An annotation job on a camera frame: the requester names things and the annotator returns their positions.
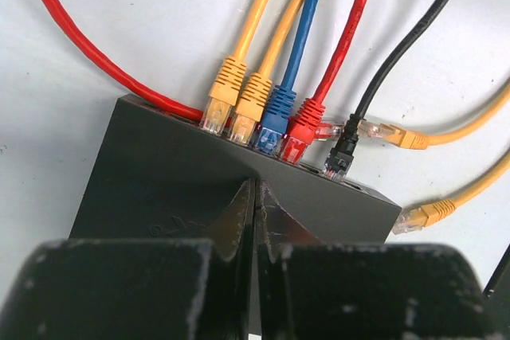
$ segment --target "white wall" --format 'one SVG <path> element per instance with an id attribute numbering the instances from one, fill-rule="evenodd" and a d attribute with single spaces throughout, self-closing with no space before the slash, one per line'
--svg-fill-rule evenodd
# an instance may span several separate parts
<path id="1" fill-rule="evenodd" d="M 203 107 L 251 0 L 61 0 L 121 68 Z M 254 69 L 287 0 L 271 0 L 247 62 Z M 326 105 L 344 119 L 386 55 L 433 0 L 369 0 Z M 320 0 L 296 83 L 312 93 L 352 0 Z M 429 132 L 470 116 L 510 75 L 510 1 L 451 0 L 386 79 L 369 117 Z M 281 80 L 287 44 L 273 76 Z M 116 98 L 126 91 L 68 41 L 39 0 L 0 0 L 0 302 L 23 259 L 69 234 Z M 444 197 L 488 169 L 510 143 L 510 107 L 477 133 L 426 152 L 362 143 L 350 177 L 408 206 Z M 308 151 L 321 166 L 329 144 Z M 390 241 L 446 243 L 484 285 L 510 241 L 510 174 L 421 233 Z"/>

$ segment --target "black foreground object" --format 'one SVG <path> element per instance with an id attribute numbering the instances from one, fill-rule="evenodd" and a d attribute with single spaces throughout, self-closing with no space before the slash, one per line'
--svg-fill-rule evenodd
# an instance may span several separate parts
<path id="1" fill-rule="evenodd" d="M 380 194 L 138 102 L 116 106 L 74 239 L 25 262 L 1 340 L 244 340 L 249 316 L 264 339 L 503 338 L 454 250 L 355 244 L 397 217 Z"/>
<path id="2" fill-rule="evenodd" d="M 72 238 L 172 237 L 208 225 L 248 178 L 326 242 L 383 243 L 401 208 L 362 186 L 338 184 L 147 106 L 119 99 Z"/>
<path id="3" fill-rule="evenodd" d="M 489 313 L 499 328 L 510 336 L 510 246 L 487 283 L 484 295 L 488 297 Z"/>

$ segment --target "cable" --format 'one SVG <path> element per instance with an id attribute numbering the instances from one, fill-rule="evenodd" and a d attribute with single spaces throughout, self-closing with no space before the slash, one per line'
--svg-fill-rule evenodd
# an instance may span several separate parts
<path id="1" fill-rule="evenodd" d="M 374 99 L 375 93 L 379 90 L 390 70 L 397 64 L 398 60 L 415 43 L 415 41 L 429 28 L 435 18 L 439 15 L 449 0 L 434 0 L 432 6 L 425 15 L 418 21 L 413 29 L 395 47 L 388 58 L 382 63 L 381 68 L 375 73 L 374 78 L 368 84 L 361 101 L 354 114 L 351 114 L 345 124 L 340 139 L 333 147 L 324 163 L 324 176 L 336 181 L 341 181 L 354 160 L 354 150 L 358 143 L 358 125 L 363 120 Z"/>
<path id="2" fill-rule="evenodd" d="M 180 115 L 193 121 L 200 121 L 202 112 L 192 107 L 182 105 L 172 99 L 169 99 L 135 80 L 126 72 L 120 69 L 106 55 L 104 55 L 76 26 L 71 17 L 67 14 L 59 0 L 42 0 L 53 20 L 61 27 L 69 39 L 99 68 L 113 77 L 123 86 L 144 98 L 157 107 L 170 113 Z M 236 57 L 244 59 L 249 44 L 253 39 L 253 34 L 261 19 L 261 14 L 268 0 L 255 0 L 249 17 L 245 23 L 245 28 L 241 34 L 239 43 L 235 51 Z"/>
<path id="3" fill-rule="evenodd" d="M 144 98 L 156 107 L 170 113 L 180 115 L 193 121 L 202 118 L 202 112 L 182 105 L 143 85 L 110 61 L 94 44 L 78 29 L 71 17 L 65 12 L 59 0 L 42 0 L 53 20 L 61 27 L 69 39 L 99 68 L 113 77 L 124 87 Z"/>
<path id="4" fill-rule="evenodd" d="M 300 110 L 291 119 L 279 154 L 282 160 L 298 163 L 308 146 L 312 144 L 326 110 L 322 103 L 345 60 L 366 3 L 367 0 L 354 0 L 342 36 L 315 94 L 303 102 Z"/>
<path id="5" fill-rule="evenodd" d="M 288 117 L 296 98 L 296 93 L 292 91 L 292 87 L 296 81 L 318 1 L 304 0 L 303 12 L 297 26 L 296 40 L 292 46 L 284 78 L 281 85 L 273 89 L 265 113 L 262 116 L 261 129 L 255 147 L 266 154 L 274 154 L 281 136 L 287 130 Z"/>
<path id="6" fill-rule="evenodd" d="M 333 53 L 328 68 L 326 69 L 326 72 L 324 73 L 324 76 L 312 97 L 319 104 L 324 102 L 324 99 L 326 98 L 326 95 L 329 92 L 342 63 L 345 60 L 347 51 L 352 43 L 352 38 L 354 37 L 359 21 L 361 20 L 365 4 L 367 4 L 367 0 L 354 0 L 351 12 L 349 13 L 349 18 L 347 19 L 347 24 L 345 25 L 342 36 L 336 46 L 336 50 Z"/>
<path id="7" fill-rule="evenodd" d="M 401 213 L 393 226 L 393 233 L 401 234 L 418 231 L 448 217 L 460 206 L 471 201 L 490 187 L 509 168 L 510 150 L 486 175 L 456 197 L 422 205 L 417 209 Z"/>
<path id="8" fill-rule="evenodd" d="M 452 143 L 470 135 L 478 128 L 484 126 L 508 101 L 510 100 L 510 81 L 506 83 L 504 89 L 497 98 L 473 121 L 463 127 L 445 133 L 442 135 L 427 135 L 421 131 L 412 131 L 396 125 L 386 125 L 384 123 L 371 123 L 361 121 L 359 123 L 359 135 L 384 139 L 397 147 L 404 149 L 425 150 L 431 145 L 443 145 Z"/>
<path id="9" fill-rule="evenodd" d="M 281 17 L 273 39 L 258 72 L 253 72 L 237 100 L 229 140 L 239 145 L 248 145 L 257 123 L 261 121 L 273 82 L 271 72 L 287 38 L 288 32 L 303 5 L 304 0 L 291 0 Z"/>
<path id="10" fill-rule="evenodd" d="M 243 61 L 269 0 L 254 0 L 233 55 Z"/>
<path id="11" fill-rule="evenodd" d="M 306 46 L 306 40 L 308 39 L 310 28 L 312 27 L 312 21 L 318 2 L 319 0 L 304 0 L 303 13 L 300 19 L 300 24 L 297 26 L 296 40 L 294 40 L 287 68 L 285 69 L 284 78 L 281 81 L 280 87 L 283 89 L 292 89 L 296 82 L 301 59 L 303 58 L 304 47 Z"/>
<path id="12" fill-rule="evenodd" d="M 413 27 L 413 29 L 398 43 L 392 53 L 382 63 L 381 68 L 375 73 L 374 78 L 368 84 L 367 90 L 363 94 L 361 101 L 359 102 L 358 108 L 355 114 L 361 118 L 365 117 L 367 109 L 374 99 L 375 93 L 379 90 L 384 79 L 390 72 L 390 70 L 398 63 L 400 58 L 406 53 L 407 49 L 415 43 L 417 39 L 430 27 L 432 22 L 436 19 L 439 13 L 445 8 L 446 3 L 449 0 L 434 0 L 432 6 L 427 10 L 425 15 L 419 20 L 419 22 Z"/>
<path id="13" fill-rule="evenodd" d="M 247 68 L 244 59 L 267 2 L 268 0 L 255 0 L 253 2 L 233 55 L 223 61 L 223 65 L 218 71 L 216 80 L 209 90 L 209 102 L 206 111 L 202 121 L 200 121 L 200 128 L 204 131 L 214 135 L 220 135 L 223 132 L 230 111 L 237 103 Z M 247 123 L 249 121 L 246 122 L 245 119 L 234 123 L 235 130 L 242 131 L 243 137 L 247 134 L 247 131 L 245 131 Z"/>
<path id="14" fill-rule="evenodd" d="M 458 139 L 464 138 L 466 135 L 470 135 L 479 127 L 484 126 L 508 101 L 510 100 L 510 81 L 504 87 L 504 90 L 498 95 L 498 97 L 490 104 L 490 106 L 478 117 L 476 117 L 471 123 L 446 133 L 443 135 L 431 135 L 429 136 L 430 145 L 442 145 L 444 143 L 451 143 Z"/>

